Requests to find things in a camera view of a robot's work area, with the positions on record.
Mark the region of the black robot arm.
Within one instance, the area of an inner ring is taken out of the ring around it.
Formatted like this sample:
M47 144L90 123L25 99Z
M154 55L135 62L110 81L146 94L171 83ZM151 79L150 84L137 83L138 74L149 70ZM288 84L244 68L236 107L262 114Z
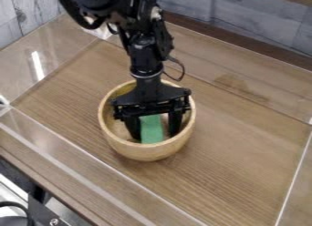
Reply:
M162 82L163 62L171 59L173 36L157 0L59 0L70 17L87 30L108 26L130 58L134 89L111 101L115 119L130 135L142 137L142 118L166 114L169 133L179 133L191 91Z

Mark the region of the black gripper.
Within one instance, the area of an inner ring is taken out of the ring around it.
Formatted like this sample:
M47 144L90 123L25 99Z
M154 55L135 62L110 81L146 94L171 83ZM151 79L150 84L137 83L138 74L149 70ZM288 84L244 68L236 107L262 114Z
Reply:
M111 100L115 119L125 120L131 137L141 140L141 120L138 117L157 114L169 115L169 132L179 133L183 113L190 109L191 90L162 82L162 72L153 74L134 71L134 89Z

